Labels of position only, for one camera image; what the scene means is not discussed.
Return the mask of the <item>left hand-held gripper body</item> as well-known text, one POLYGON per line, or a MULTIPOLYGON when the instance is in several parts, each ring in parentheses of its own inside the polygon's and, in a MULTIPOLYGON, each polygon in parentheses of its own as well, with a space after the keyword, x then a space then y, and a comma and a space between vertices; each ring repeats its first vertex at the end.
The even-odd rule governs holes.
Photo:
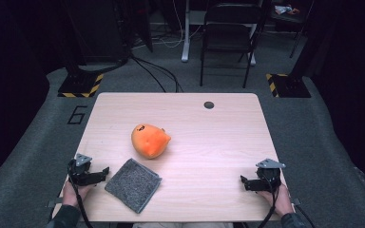
POLYGON ((82 180, 92 177, 88 172, 91 165, 91 157, 77 154, 67 165, 67 174, 69 181, 73 184, 83 186, 82 180))

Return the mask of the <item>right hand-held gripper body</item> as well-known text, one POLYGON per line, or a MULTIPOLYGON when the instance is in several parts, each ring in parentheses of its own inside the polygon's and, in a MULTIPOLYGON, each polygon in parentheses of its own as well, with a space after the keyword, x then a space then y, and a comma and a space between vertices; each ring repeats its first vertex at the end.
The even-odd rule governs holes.
POLYGON ((259 191, 276 191, 281 185, 281 170, 286 167, 285 163, 265 159, 256 164, 259 177, 259 191))

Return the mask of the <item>grey fuzzy cloth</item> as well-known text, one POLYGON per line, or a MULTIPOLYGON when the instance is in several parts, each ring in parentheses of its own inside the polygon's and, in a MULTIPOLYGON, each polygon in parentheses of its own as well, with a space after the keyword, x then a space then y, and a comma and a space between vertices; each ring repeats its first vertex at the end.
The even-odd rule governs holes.
POLYGON ((140 214, 160 186, 162 178, 129 159, 108 181, 105 190, 136 214, 140 214))

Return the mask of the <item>orange plush toy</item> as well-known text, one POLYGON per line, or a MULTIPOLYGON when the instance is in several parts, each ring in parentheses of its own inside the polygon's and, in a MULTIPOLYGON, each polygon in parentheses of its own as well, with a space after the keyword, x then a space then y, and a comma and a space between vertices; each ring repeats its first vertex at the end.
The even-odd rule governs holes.
POLYGON ((162 155, 171 137, 162 128, 141 123, 131 133, 131 141, 135 150, 147 159, 154 159, 162 155))

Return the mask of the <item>person's left hand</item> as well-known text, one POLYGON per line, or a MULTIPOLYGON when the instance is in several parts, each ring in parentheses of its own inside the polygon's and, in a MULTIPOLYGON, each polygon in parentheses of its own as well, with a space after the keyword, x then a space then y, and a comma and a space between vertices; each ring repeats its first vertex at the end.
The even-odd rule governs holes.
MULTIPOLYGON (((86 195, 92 188, 93 188, 93 185, 76 186, 76 189, 78 190, 78 193, 82 200, 84 200, 86 198, 86 195)), ((64 188, 63 188, 62 204, 78 208, 77 194, 76 194, 72 184, 69 181, 67 181, 65 183, 64 188)))

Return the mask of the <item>person's right hand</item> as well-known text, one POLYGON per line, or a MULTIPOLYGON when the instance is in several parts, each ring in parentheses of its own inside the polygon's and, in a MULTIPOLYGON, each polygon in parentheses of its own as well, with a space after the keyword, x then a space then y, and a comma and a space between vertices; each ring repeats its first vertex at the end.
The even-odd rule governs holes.
POLYGON ((271 206, 275 206, 275 213, 282 218, 285 214, 294 213, 290 194, 287 186, 282 184, 277 191, 277 195, 274 198, 270 192, 258 191, 258 195, 265 198, 271 206))

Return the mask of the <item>striped black stand base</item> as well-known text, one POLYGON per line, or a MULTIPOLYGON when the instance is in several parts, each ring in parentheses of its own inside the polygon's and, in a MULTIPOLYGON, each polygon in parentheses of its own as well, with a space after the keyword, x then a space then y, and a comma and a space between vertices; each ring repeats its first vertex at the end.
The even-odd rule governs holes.
POLYGON ((66 77, 58 89, 58 97, 89 98, 97 92, 103 74, 87 74, 77 77, 66 77))
POLYGON ((286 74, 266 75, 272 95, 276 98, 310 98, 311 94, 301 79, 286 74))

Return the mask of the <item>black cabinet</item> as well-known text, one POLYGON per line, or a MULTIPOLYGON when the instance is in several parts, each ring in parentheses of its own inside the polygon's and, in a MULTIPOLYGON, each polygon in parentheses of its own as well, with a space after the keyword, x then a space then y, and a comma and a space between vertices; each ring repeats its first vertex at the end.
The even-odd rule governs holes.
POLYGON ((127 58, 115 0, 65 0, 83 57, 88 63, 117 63, 127 58))

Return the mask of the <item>black folding chair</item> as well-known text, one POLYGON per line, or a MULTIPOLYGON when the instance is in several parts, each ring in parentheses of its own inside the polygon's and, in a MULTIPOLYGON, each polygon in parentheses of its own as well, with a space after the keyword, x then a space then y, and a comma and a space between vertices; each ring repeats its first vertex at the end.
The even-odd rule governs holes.
POLYGON ((206 52, 239 53, 246 57, 246 71, 242 87, 246 88, 251 60, 260 34, 263 11, 258 4, 218 3, 204 15, 201 50, 200 86, 206 52))

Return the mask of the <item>dark chair with clutter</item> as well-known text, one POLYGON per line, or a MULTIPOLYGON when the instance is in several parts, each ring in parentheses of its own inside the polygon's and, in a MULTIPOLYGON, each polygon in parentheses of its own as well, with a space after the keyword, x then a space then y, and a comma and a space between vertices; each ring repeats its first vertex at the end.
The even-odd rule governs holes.
POLYGON ((272 0, 271 2, 269 18, 278 24, 283 24, 284 26, 289 27, 296 33, 295 43, 292 48, 290 57, 293 57, 296 52, 300 36, 307 24, 308 17, 313 9, 314 3, 315 0, 272 0), (274 6, 287 5, 291 5, 293 8, 299 9, 299 13, 295 15, 290 15, 287 13, 277 15, 275 13, 274 6))

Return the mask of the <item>white desk leg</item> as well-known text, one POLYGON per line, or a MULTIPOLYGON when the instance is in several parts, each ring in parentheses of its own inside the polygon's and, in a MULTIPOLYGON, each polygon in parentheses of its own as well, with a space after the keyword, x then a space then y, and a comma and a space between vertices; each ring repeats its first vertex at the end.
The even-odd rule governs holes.
POLYGON ((185 0, 185 11, 184 11, 184 39, 182 48, 182 62, 187 63, 189 60, 189 49, 190 49, 190 8, 189 0, 185 0))

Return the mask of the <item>white and orange clutter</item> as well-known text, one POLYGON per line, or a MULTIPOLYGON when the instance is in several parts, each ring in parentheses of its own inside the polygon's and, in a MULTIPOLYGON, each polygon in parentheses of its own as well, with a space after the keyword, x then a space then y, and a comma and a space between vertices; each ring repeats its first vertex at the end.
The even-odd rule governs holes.
POLYGON ((287 13, 290 15, 295 15, 299 13, 299 9, 293 8, 291 5, 287 6, 274 6, 275 13, 277 15, 281 15, 283 13, 287 13))

